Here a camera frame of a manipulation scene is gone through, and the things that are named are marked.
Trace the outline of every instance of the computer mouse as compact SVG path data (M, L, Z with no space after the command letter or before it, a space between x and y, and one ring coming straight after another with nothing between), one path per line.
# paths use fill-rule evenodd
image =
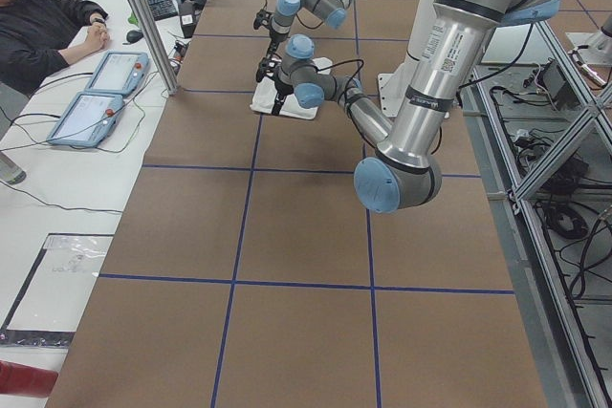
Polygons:
M127 35L125 36L125 40L127 40L127 43L136 43L141 38L143 38L143 33L142 31L138 29L133 29L132 31L128 31Z

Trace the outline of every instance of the tablet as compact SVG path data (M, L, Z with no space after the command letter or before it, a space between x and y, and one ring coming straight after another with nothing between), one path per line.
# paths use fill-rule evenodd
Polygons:
M122 108L121 95L78 93L47 136L47 142L95 147L110 134Z
M146 53L106 52L85 91L128 96L139 85L148 67Z

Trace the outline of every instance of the red cylinder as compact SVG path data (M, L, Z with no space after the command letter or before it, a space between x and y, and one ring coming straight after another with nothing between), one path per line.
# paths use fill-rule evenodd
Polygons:
M48 397L56 380L57 372L0 360L0 394Z

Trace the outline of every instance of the gray robot arm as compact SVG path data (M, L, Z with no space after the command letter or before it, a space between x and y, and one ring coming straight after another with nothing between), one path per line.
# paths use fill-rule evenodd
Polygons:
M346 19L346 11L354 0L277 0L274 12L260 10L253 27L264 27L270 31L270 45L265 57L260 61L256 80L271 76L275 67L273 55L278 46L287 40L291 27L300 10L304 9L319 18L333 29L337 29Z
M393 122L369 101L358 83L318 75L302 37L295 41L292 37L274 79L285 89L293 88L304 106L335 100L375 146L376 158L360 162L355 171L355 187L366 207L393 212L424 204L436 196L442 179L428 151L494 29L548 19L559 4L560 0L435 0L437 19ZM339 84L342 90L332 91Z

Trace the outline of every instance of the man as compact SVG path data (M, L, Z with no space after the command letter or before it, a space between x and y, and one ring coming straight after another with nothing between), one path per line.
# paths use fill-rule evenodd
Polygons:
M106 11L82 0L0 0L0 81L31 95L42 80L105 47ZM85 40L70 46L89 26Z

